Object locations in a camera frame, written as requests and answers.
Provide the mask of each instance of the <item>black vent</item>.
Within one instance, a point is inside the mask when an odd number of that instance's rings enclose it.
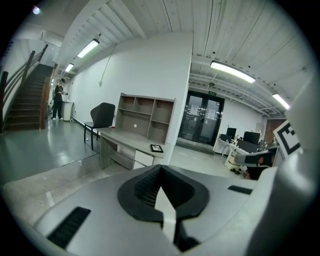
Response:
[[[160,169],[140,180],[134,185],[134,195],[146,205],[155,207],[161,186]]]
[[[48,240],[65,249],[90,212],[82,207],[75,208],[47,237]]]

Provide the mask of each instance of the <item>white wall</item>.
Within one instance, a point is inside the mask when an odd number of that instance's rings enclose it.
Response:
[[[55,60],[57,59],[60,47],[50,44],[48,42],[45,42],[45,45],[48,45],[48,47],[46,48],[41,58],[40,64],[54,67],[56,64]]]
[[[224,108],[218,134],[226,134],[228,127],[236,128],[235,135],[243,137],[245,131],[254,130],[258,132],[261,129],[261,139],[263,140],[266,132],[267,119],[249,107],[224,100]]]
[[[108,50],[99,56],[100,60],[82,68],[71,81],[74,117],[80,122],[91,121],[91,109],[101,102],[112,103],[117,110],[121,93],[176,98],[167,140],[175,144],[188,92],[192,45],[192,33],[164,33],[147,40],[133,39],[115,47],[106,67],[111,52]]]
[[[49,44],[61,47],[64,37],[50,30],[45,30],[42,25],[23,23],[15,32],[13,39],[42,40]]]

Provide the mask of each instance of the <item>staircase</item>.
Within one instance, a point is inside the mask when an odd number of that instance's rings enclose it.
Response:
[[[42,90],[52,70],[52,66],[38,64],[20,86],[7,113],[6,132],[39,129]]]

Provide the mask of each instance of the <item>black office chair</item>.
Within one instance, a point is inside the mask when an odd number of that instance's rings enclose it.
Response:
[[[112,126],[115,115],[116,106],[110,103],[103,102],[93,108],[90,112],[93,122],[84,123],[84,143],[86,143],[86,127],[91,128],[91,149],[94,150],[93,131],[96,128],[107,128]],[[96,140],[98,140],[99,132],[96,131]]]

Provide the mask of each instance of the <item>glass door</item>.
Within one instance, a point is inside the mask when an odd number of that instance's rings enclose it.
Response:
[[[197,131],[202,118],[202,105],[203,99],[199,96],[188,95],[186,107],[184,109],[183,118],[184,122],[181,123],[182,130],[180,128],[180,136],[183,139],[189,141],[195,141]]]
[[[224,100],[211,95],[189,92],[179,137],[213,145],[217,138]]]

